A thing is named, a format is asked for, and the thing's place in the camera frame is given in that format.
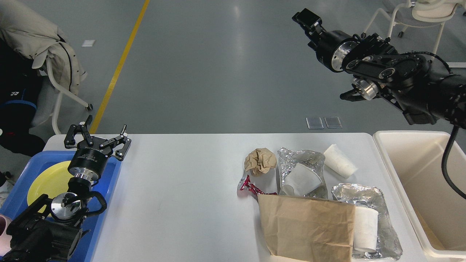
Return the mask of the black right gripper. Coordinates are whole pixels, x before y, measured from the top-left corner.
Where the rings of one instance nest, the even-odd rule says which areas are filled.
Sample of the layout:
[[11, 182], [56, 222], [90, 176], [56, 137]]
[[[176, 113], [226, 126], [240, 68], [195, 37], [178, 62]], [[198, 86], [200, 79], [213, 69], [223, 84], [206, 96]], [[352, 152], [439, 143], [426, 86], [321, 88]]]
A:
[[342, 72], [343, 60], [358, 43], [340, 31], [324, 31], [321, 17], [304, 8], [292, 16], [310, 39], [308, 46], [316, 53], [317, 60], [332, 72]]

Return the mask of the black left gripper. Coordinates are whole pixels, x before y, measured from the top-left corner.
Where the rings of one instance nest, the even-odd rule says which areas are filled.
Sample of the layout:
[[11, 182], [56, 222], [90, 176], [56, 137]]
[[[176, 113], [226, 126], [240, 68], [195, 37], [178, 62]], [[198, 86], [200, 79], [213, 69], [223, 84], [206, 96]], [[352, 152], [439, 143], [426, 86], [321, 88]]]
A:
[[[65, 136], [64, 147], [77, 148], [68, 166], [71, 175], [87, 180], [99, 180], [110, 156], [118, 161], [125, 159], [131, 139], [127, 136], [126, 124], [123, 125], [120, 134], [112, 139], [92, 138], [88, 131], [92, 119], [93, 116], [89, 115], [83, 124], [72, 124]], [[81, 134], [84, 139], [78, 145], [75, 140], [77, 134]]]

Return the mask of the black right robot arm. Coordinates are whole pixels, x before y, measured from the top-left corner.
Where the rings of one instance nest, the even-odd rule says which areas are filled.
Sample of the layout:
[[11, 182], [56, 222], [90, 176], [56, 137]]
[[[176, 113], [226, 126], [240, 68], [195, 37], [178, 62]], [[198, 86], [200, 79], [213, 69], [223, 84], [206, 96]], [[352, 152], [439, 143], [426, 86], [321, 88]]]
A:
[[[383, 98], [398, 108], [410, 125], [436, 124], [444, 119], [465, 128], [465, 76], [453, 73], [439, 56], [424, 51], [398, 53], [389, 38], [376, 33], [360, 36], [326, 31], [321, 18], [306, 8], [292, 20], [304, 30], [308, 46], [322, 65], [353, 76], [352, 89], [340, 95], [342, 100]], [[446, 73], [434, 71], [428, 57], [440, 59]]]

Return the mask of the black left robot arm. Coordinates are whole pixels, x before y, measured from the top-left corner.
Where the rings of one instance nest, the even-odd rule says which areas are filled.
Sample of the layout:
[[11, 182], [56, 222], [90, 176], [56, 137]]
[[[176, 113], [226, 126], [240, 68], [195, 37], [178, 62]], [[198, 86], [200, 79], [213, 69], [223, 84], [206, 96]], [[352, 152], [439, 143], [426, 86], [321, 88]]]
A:
[[107, 209], [107, 201], [93, 187], [98, 184], [111, 157], [123, 161], [131, 145], [127, 126], [118, 136], [104, 139], [91, 135], [89, 115], [83, 124], [72, 124], [64, 146], [75, 148], [68, 172], [67, 191], [50, 198], [40, 195], [5, 228], [11, 249], [2, 262], [67, 262], [86, 234], [83, 224]]

